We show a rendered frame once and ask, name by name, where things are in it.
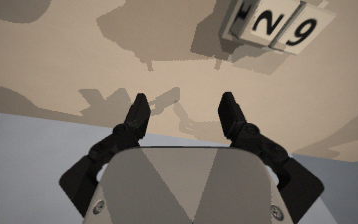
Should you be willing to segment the white rectangular tray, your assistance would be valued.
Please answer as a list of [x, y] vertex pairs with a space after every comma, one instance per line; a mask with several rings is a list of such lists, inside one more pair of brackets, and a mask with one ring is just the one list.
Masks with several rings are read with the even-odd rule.
[[[271, 52], [275, 52], [275, 53], [279, 53], [279, 54], [283, 54], [284, 52], [281, 52], [281, 51], [277, 51], [277, 50], [272, 50], [270, 49], [268, 46], [265, 48], [265, 47], [262, 47], [262, 46], [258, 46], [258, 45], [254, 45], [254, 44], [250, 44], [250, 43], [247, 43], [247, 42], [243, 42], [243, 41], [240, 41], [238, 40], [236, 37], [234, 37], [234, 35], [229, 31], [235, 17], [236, 17], [236, 14], [242, 4], [243, 0], [231, 0], [231, 3], [228, 7], [228, 10], [226, 12], [226, 15], [224, 17], [224, 20], [221, 24], [221, 27], [219, 29], [219, 35], [222, 37], [222, 38], [225, 38], [225, 39], [228, 39], [228, 40], [232, 40], [232, 41], [235, 41], [235, 42], [239, 42], [239, 43], [243, 43], [243, 44], [246, 44], [246, 45], [250, 45], [250, 46], [253, 46], [253, 47], [257, 47], [257, 48], [261, 48], [261, 49], [264, 49], [264, 50], [268, 50], [268, 51], [271, 51]], [[312, 4], [312, 5], [315, 5], [315, 6], [318, 6], [320, 8], [324, 8], [329, 2], [325, 1], [325, 0], [300, 0], [300, 2], [305, 2], [305, 3], [309, 3], [309, 4]]]

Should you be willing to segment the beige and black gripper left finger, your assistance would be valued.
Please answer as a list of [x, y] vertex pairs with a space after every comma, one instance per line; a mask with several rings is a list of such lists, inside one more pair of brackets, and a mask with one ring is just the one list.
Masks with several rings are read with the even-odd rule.
[[124, 123], [116, 125], [112, 134], [93, 145], [88, 155], [83, 156], [59, 179], [59, 185], [83, 218], [99, 183], [99, 171], [116, 153], [140, 146], [138, 141], [145, 136], [150, 113], [146, 95], [138, 93]]

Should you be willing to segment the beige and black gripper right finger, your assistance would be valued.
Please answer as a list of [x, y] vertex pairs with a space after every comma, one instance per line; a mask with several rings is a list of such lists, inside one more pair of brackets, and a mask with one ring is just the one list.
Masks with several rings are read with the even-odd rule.
[[232, 92], [221, 98], [218, 115], [230, 147], [241, 148], [257, 155], [279, 179], [276, 186], [293, 221], [297, 224], [324, 191], [323, 183], [309, 170], [289, 157], [276, 142], [260, 134], [260, 129], [247, 123]]

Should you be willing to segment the small white cube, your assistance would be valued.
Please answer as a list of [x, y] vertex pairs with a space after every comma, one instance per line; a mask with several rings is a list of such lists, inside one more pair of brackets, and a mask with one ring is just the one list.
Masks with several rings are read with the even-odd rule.
[[298, 55], [336, 15], [315, 5], [300, 2], [268, 47]]
[[267, 47], [300, 0], [243, 0], [229, 31], [238, 39]]

